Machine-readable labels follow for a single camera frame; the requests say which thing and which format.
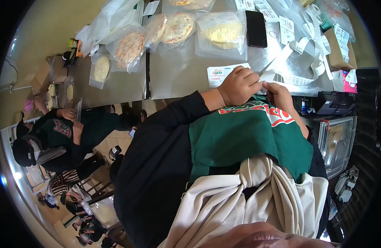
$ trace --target pizza dough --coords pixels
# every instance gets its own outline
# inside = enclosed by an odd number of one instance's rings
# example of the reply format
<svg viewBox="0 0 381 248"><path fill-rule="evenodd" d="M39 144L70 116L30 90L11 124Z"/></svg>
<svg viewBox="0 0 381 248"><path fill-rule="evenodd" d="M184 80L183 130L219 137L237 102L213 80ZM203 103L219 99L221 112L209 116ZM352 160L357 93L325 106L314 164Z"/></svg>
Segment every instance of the pizza dough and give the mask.
<svg viewBox="0 0 381 248"><path fill-rule="evenodd" d="M142 52L144 48L145 35L139 31L128 33L120 40L116 50L117 65L121 68L127 67Z"/></svg>
<svg viewBox="0 0 381 248"><path fill-rule="evenodd" d="M109 72L109 59L108 57L102 56L94 66L94 80L97 82L103 82Z"/></svg>
<svg viewBox="0 0 381 248"><path fill-rule="evenodd" d="M197 0L171 0L170 3L176 6L182 6L187 4L193 4L195 2L197 2Z"/></svg>
<svg viewBox="0 0 381 248"><path fill-rule="evenodd" d="M193 31L194 18L187 13L176 13L167 22L162 42L177 44L186 39Z"/></svg>
<svg viewBox="0 0 381 248"><path fill-rule="evenodd" d="M67 98L69 102L73 101L73 85L69 85L67 89Z"/></svg>
<svg viewBox="0 0 381 248"><path fill-rule="evenodd" d="M147 28L149 31L149 41L151 44L162 40L164 29L167 25L167 16L165 14L157 15L151 20Z"/></svg>
<svg viewBox="0 0 381 248"><path fill-rule="evenodd" d="M243 46L243 24L233 13L209 14L198 24L203 36L215 47L234 49Z"/></svg>

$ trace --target stack of cards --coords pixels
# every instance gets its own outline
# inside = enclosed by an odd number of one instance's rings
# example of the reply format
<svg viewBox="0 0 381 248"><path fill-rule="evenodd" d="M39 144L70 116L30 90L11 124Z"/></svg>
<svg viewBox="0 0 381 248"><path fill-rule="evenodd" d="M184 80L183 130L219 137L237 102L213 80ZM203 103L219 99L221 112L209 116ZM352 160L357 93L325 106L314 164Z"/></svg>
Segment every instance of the stack of cards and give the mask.
<svg viewBox="0 0 381 248"><path fill-rule="evenodd" d="M243 66L244 68L250 68L248 63L232 65L232 66L220 66L220 67L208 67L208 84L210 88L217 88L222 84L225 78L233 71L234 68Z"/></svg>

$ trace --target display case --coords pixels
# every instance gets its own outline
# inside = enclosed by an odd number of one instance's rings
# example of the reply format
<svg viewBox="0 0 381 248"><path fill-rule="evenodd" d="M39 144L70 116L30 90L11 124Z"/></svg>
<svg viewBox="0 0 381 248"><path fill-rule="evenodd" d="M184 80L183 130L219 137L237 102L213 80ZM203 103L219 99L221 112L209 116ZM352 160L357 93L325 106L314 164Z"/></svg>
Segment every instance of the display case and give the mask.
<svg viewBox="0 0 381 248"><path fill-rule="evenodd" d="M357 116L320 122L318 147L322 152L328 179L348 165L356 133Z"/></svg>

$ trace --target lip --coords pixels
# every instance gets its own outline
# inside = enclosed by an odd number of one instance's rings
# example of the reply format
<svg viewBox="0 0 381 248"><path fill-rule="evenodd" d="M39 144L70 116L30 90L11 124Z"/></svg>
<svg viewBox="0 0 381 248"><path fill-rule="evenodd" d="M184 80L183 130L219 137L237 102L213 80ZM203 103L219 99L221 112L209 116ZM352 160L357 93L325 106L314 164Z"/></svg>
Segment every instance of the lip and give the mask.
<svg viewBox="0 0 381 248"><path fill-rule="evenodd" d="M283 237L275 232L260 231L254 232L240 240L233 248L239 247L257 247L261 244L274 244Z"/></svg>

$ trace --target green shirt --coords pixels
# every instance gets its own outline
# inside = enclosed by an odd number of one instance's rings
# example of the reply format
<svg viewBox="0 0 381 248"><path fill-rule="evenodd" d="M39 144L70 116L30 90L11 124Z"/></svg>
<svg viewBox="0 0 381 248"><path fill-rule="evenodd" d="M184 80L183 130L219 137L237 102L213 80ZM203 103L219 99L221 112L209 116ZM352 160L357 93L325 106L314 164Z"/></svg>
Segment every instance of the green shirt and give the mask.
<svg viewBox="0 0 381 248"><path fill-rule="evenodd" d="M227 167L267 153L286 167L296 181L308 172L312 145L302 136L295 120L286 112L265 102L265 98L241 106L225 107L189 126L193 183L208 175L210 167Z"/></svg>

